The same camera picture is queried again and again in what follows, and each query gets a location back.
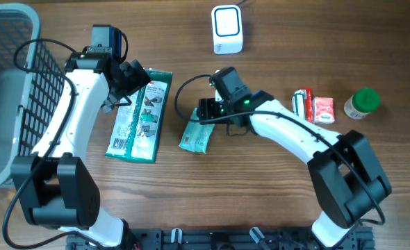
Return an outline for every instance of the wood grain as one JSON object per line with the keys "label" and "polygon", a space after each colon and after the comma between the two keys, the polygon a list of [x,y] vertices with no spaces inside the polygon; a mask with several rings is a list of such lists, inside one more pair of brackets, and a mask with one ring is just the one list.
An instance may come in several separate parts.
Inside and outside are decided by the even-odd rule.
{"label": "wood grain", "polygon": [[[174,72],[156,164],[104,157],[115,113],[99,113],[86,165],[101,190],[101,204],[133,228],[263,228],[307,226],[320,207],[305,164],[265,138],[225,137],[216,126],[206,155],[178,147],[186,123],[174,112],[174,94],[192,76],[234,66],[253,90],[265,90],[290,108],[296,89],[310,86],[333,97],[329,129],[364,133],[393,186],[382,202],[387,224],[375,227],[377,249],[410,249],[410,1],[249,0],[242,10],[242,53],[213,53],[210,11],[222,1],[130,1],[31,4],[42,36],[82,49],[93,24],[112,24],[129,38],[128,59]],[[63,63],[68,52],[50,46]],[[343,112],[359,88],[380,93],[379,110],[363,121]],[[205,80],[180,97],[190,114],[212,97]],[[0,190],[1,222],[12,190]],[[375,212],[368,217],[377,219]],[[44,240],[55,231],[26,224],[19,206],[10,223],[18,243]],[[45,249],[62,249],[63,240]]]}

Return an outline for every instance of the green and white package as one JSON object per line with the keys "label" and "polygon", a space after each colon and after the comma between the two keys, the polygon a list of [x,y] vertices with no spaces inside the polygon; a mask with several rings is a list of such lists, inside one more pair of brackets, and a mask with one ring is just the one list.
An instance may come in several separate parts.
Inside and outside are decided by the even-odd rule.
{"label": "green and white package", "polygon": [[128,96],[130,106],[118,108],[106,157],[132,162],[154,163],[163,111],[172,73],[147,70],[151,83]]}
{"label": "green and white package", "polygon": [[[192,112],[191,119],[199,119],[196,112],[197,108]],[[201,125],[199,122],[188,122],[179,147],[191,152],[206,153],[206,145],[214,126],[215,124]]]}

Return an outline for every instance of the jar with green lid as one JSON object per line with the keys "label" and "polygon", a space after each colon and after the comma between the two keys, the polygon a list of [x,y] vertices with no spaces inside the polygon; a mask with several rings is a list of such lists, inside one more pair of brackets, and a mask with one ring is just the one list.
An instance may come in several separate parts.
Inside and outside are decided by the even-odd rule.
{"label": "jar with green lid", "polygon": [[352,119],[363,119],[379,106],[379,95],[369,87],[360,89],[344,104],[345,113]]}

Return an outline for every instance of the gray basket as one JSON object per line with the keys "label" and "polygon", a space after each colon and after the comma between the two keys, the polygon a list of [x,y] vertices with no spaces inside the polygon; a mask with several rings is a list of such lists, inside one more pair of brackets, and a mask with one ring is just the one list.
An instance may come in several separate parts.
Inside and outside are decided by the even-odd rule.
{"label": "gray basket", "polygon": [[[13,65],[13,53],[23,42],[40,37],[40,18],[31,7],[0,4],[0,186],[12,185],[10,165],[27,156],[54,114],[64,80],[48,74],[26,74]],[[61,72],[44,43],[23,49],[18,61],[32,68]]]}

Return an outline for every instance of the barcode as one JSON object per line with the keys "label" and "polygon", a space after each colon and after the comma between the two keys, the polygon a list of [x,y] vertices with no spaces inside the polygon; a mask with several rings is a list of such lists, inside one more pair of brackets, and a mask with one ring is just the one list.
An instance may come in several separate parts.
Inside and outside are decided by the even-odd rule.
{"label": "barcode", "polygon": [[126,148],[126,140],[125,139],[114,139],[113,149],[125,149]]}

